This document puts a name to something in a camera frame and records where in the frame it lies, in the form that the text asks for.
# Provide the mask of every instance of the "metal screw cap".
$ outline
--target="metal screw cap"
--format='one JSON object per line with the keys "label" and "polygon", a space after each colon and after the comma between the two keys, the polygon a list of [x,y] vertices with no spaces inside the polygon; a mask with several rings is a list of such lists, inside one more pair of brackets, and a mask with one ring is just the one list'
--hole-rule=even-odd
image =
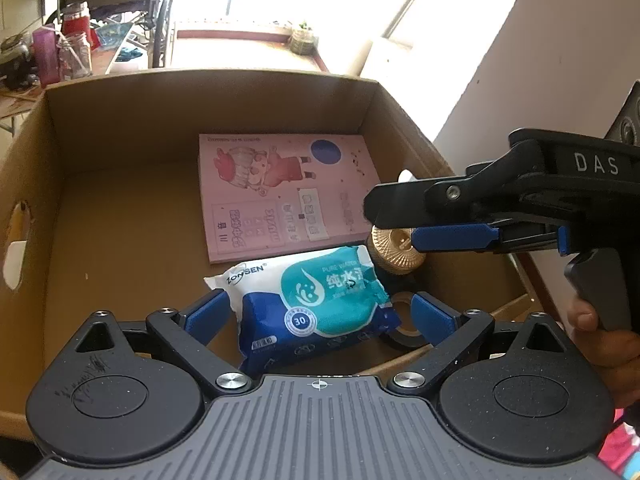
{"label": "metal screw cap", "polygon": [[424,382],[424,376],[416,372],[400,372],[394,377],[394,383],[402,388],[418,388]]}
{"label": "metal screw cap", "polygon": [[249,378],[238,372],[228,372],[218,376],[216,384],[225,390],[237,390],[249,382]]}
{"label": "metal screw cap", "polygon": [[449,200],[457,200],[460,198],[460,188],[458,186],[447,187],[447,198]]}

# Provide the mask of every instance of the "red container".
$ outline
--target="red container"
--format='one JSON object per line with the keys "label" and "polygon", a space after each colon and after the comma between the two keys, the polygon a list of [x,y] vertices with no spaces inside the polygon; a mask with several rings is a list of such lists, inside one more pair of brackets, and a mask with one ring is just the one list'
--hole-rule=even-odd
{"label": "red container", "polygon": [[91,50],[100,46],[100,41],[89,23],[91,17],[86,2],[69,4],[62,9],[62,15],[62,34],[71,36],[78,32],[84,32],[91,45]]}

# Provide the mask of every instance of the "wet wipes package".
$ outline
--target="wet wipes package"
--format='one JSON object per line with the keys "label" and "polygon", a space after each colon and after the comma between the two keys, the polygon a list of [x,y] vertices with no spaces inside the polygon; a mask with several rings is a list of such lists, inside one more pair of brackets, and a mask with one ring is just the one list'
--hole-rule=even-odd
{"label": "wet wipes package", "polygon": [[205,281],[229,295],[251,376],[400,325],[365,246],[243,262]]}

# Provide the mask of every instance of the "white wall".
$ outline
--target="white wall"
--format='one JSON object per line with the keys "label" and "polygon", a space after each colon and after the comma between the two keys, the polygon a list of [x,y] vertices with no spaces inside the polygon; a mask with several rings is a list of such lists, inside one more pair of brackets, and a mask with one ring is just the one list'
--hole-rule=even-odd
{"label": "white wall", "polygon": [[[640,0],[517,0],[434,144],[457,172],[528,126],[603,136],[640,77]],[[571,287],[534,253],[554,301]]]}
{"label": "white wall", "polygon": [[40,25],[40,0],[0,0],[0,41]]}
{"label": "white wall", "polygon": [[391,36],[412,44],[389,91],[433,140],[515,0],[416,0]]}

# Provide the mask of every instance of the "human hand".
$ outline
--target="human hand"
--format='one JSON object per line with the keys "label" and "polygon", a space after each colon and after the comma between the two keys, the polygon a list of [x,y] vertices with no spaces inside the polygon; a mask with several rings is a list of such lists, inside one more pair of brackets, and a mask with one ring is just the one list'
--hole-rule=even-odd
{"label": "human hand", "polygon": [[575,297],[567,311],[568,334],[600,375],[617,408],[640,399],[640,335],[598,328],[594,307]]}

